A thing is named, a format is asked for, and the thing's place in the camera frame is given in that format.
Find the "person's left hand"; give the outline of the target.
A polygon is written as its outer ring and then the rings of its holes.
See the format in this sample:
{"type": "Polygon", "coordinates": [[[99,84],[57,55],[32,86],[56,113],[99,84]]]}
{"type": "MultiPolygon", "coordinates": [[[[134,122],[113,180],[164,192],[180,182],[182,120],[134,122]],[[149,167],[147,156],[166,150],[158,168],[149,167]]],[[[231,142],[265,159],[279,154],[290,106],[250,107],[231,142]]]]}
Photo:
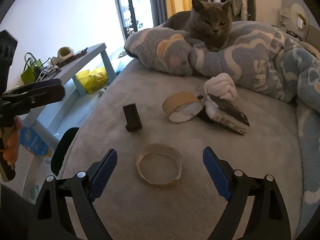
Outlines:
{"type": "Polygon", "coordinates": [[[20,130],[22,128],[22,123],[19,117],[17,117],[15,122],[15,129],[11,133],[7,140],[7,148],[1,150],[3,159],[8,163],[8,165],[13,165],[18,159],[18,149],[20,146],[20,130]]]}

